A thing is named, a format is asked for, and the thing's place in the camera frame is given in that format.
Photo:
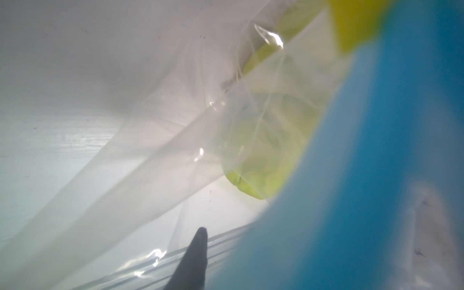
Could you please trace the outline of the yellow pear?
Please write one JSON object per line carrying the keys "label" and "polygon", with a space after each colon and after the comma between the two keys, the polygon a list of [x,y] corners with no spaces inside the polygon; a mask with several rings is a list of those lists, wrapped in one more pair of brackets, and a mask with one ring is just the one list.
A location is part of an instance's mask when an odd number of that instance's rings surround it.
{"label": "yellow pear", "polygon": [[449,215],[429,186],[410,186],[393,255],[393,290],[461,290],[464,253]]}

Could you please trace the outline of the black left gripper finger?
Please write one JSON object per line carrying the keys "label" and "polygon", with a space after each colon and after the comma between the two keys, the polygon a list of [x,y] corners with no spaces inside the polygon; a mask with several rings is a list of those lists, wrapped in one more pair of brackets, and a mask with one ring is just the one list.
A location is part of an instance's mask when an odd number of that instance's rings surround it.
{"label": "black left gripper finger", "polygon": [[208,233],[205,227],[196,231],[185,255],[174,274],[164,287],[165,290],[203,290],[208,265]]}

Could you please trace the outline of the clear zip-top bag blue seal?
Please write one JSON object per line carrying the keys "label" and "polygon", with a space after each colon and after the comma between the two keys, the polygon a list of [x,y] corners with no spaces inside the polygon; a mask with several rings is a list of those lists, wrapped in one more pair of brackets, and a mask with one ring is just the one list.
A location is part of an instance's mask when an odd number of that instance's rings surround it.
{"label": "clear zip-top bag blue seal", "polygon": [[[204,290],[392,290],[410,186],[464,252],[464,4],[2,1],[1,288],[76,290],[248,225]],[[263,40],[280,48],[242,67]],[[257,94],[321,110],[271,199],[225,177]]]}

